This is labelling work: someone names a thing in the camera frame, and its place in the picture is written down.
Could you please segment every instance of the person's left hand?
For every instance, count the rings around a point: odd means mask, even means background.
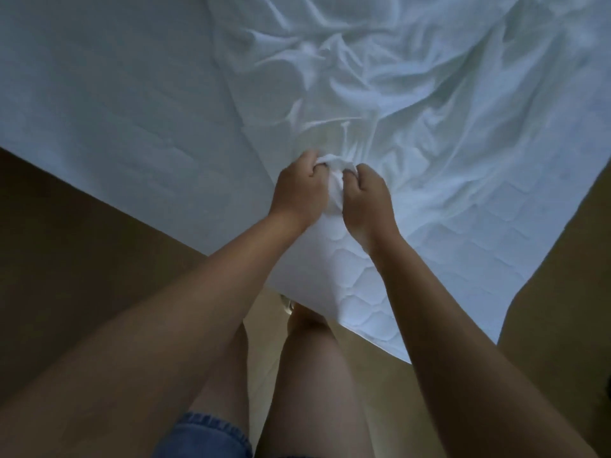
[[[318,151],[310,149],[280,172],[270,215],[286,215],[301,232],[318,220],[329,201],[329,168],[316,164]]]

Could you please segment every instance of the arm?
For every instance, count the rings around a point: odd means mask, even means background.
[[[344,175],[344,220],[382,275],[450,457],[595,457],[401,237],[384,180]]]
[[[189,407],[279,257],[327,203],[308,151],[269,215],[81,342],[0,410],[0,455],[150,455]]]

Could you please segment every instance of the person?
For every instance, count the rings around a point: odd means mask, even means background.
[[[242,320],[276,261],[327,205],[328,168],[316,160],[306,151],[281,172],[263,220],[8,401],[0,455],[251,456]],[[401,237],[384,180],[357,169],[344,174],[343,218],[384,280],[448,456],[594,457]],[[337,341],[299,305],[256,450],[261,458],[294,455],[373,457]]]

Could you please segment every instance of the forearm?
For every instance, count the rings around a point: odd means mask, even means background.
[[[267,217],[104,325],[0,412],[0,454],[149,451],[188,408],[300,233],[290,219]]]
[[[371,256],[449,456],[595,456],[403,239]]]

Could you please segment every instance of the bare leg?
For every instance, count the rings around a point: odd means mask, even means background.
[[[225,420],[248,436],[247,356],[248,337],[242,324],[189,409]]]
[[[257,458],[373,458],[354,380],[325,319],[296,304],[288,332]]]

